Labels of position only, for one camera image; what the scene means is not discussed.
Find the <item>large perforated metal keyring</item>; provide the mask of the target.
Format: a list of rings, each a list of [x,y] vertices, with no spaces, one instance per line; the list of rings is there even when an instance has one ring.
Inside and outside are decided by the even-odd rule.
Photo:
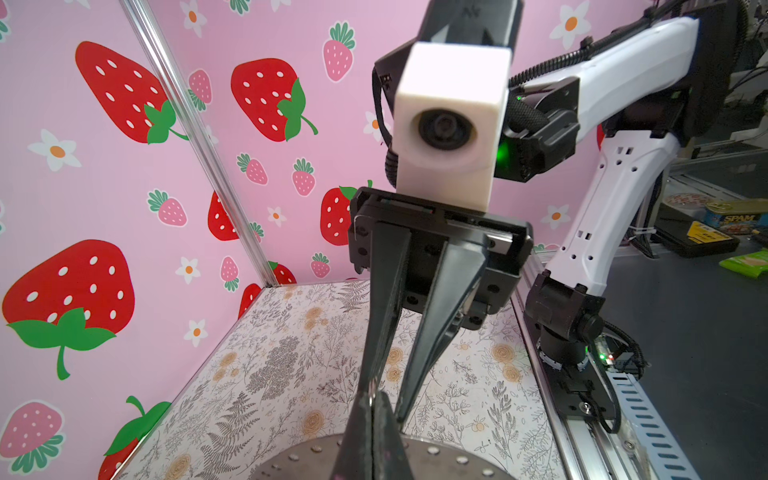
[[[330,479],[342,435],[306,441],[257,466],[249,479]],[[453,446],[404,437],[415,479],[506,479],[514,476],[485,459]]]

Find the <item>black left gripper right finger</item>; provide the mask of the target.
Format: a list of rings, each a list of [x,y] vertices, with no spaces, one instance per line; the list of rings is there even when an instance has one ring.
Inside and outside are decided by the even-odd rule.
[[[373,400],[373,478],[414,479],[391,402],[383,391]]]

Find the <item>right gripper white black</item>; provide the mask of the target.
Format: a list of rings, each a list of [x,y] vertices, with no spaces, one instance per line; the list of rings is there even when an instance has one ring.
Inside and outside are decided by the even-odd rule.
[[[380,384],[401,311],[422,314],[394,411],[404,423],[460,326],[477,330],[507,303],[532,251],[532,228],[369,187],[350,209],[350,260],[370,274],[359,392]]]

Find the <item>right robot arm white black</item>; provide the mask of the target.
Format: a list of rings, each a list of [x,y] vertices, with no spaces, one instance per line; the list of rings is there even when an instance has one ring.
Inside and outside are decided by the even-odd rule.
[[[476,329],[515,289],[531,226],[488,211],[494,179],[527,182],[604,132],[590,188],[525,302],[537,354],[565,414],[620,424],[595,345],[609,269],[641,203],[678,152],[706,131],[729,90],[747,30],[740,1],[670,1],[574,52],[509,72],[519,1],[433,1],[418,36],[372,71],[392,190],[351,201],[350,259],[370,274],[360,370],[377,383],[401,313],[421,323],[394,417],[404,424],[460,329]]]

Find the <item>clutter boxes outside enclosure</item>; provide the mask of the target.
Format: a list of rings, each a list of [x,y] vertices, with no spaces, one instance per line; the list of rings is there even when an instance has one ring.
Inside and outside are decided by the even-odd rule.
[[[760,247],[754,253],[726,258],[719,266],[742,276],[767,275],[767,200],[716,199],[703,193],[676,193],[662,201],[655,237],[685,258],[734,252],[743,237]]]

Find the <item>aluminium corner post left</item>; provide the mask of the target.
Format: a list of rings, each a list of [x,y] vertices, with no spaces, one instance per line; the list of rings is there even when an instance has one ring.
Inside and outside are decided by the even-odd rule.
[[[237,230],[240,242],[262,282],[276,287],[278,281],[270,269],[267,256],[251,230],[248,216],[227,175],[221,156],[205,132],[204,122],[186,93],[186,81],[172,50],[146,1],[121,0],[121,7],[166,91],[177,119],[181,123],[212,187]]]

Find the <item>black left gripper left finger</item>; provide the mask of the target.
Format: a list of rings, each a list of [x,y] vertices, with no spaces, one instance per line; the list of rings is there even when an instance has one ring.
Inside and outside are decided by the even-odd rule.
[[[373,400],[360,392],[353,403],[330,479],[373,478]]]

